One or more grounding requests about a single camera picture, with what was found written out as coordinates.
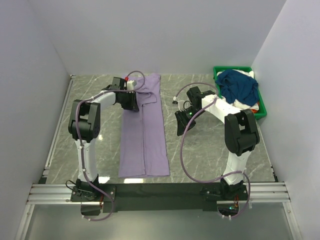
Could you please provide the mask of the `purple t shirt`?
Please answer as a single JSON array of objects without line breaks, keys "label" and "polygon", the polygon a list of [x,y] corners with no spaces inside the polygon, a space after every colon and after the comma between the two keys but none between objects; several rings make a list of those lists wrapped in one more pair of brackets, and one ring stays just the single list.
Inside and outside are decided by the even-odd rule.
[{"label": "purple t shirt", "polygon": [[124,110],[121,119],[119,178],[170,175],[161,103],[161,76],[130,77],[141,87],[136,93],[138,112]]}]

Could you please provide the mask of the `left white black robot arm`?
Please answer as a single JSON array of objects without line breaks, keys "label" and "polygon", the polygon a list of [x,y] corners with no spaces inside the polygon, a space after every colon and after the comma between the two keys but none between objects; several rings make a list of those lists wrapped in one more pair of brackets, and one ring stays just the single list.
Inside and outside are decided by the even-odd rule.
[{"label": "left white black robot arm", "polygon": [[114,77],[112,83],[88,99],[73,101],[68,123],[78,155],[78,177],[72,193],[94,201],[102,193],[96,165],[95,145],[101,130],[101,111],[120,104],[124,110],[138,112],[136,90],[143,84],[136,80]]}]

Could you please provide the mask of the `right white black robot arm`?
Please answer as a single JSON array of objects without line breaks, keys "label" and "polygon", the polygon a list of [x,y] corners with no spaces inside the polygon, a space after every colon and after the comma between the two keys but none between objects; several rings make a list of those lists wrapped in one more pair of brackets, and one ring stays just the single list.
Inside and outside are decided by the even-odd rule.
[{"label": "right white black robot arm", "polygon": [[187,131],[196,125],[196,118],[204,112],[224,124],[224,143],[229,153],[225,171],[217,178],[217,195],[230,200],[245,191],[243,183],[247,161],[260,142],[254,113],[250,109],[232,106],[212,90],[201,91],[197,86],[191,87],[186,95],[189,107],[184,107],[184,101],[176,96],[173,98],[173,103],[178,105],[178,111],[174,113],[178,136],[185,137]]}]

